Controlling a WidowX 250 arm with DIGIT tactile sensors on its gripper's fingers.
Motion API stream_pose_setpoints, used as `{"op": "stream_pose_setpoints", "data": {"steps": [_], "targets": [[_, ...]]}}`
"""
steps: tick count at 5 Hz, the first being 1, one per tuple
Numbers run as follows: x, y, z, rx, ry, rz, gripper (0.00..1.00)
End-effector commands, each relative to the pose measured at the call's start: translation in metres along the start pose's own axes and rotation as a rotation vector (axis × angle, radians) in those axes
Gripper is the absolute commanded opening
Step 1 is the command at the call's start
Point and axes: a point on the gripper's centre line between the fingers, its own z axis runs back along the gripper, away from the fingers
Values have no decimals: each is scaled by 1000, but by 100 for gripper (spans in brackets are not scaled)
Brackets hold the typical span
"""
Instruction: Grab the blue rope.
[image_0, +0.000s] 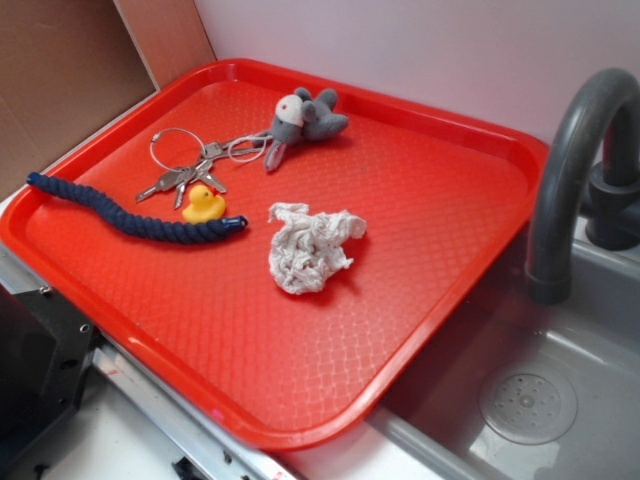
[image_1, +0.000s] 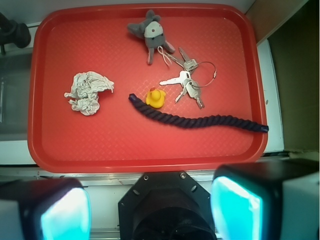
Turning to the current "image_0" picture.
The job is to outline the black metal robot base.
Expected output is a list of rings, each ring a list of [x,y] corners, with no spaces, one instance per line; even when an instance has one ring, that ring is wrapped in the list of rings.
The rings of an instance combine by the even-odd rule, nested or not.
[[[79,410],[98,330],[58,292],[1,289],[1,476]]]

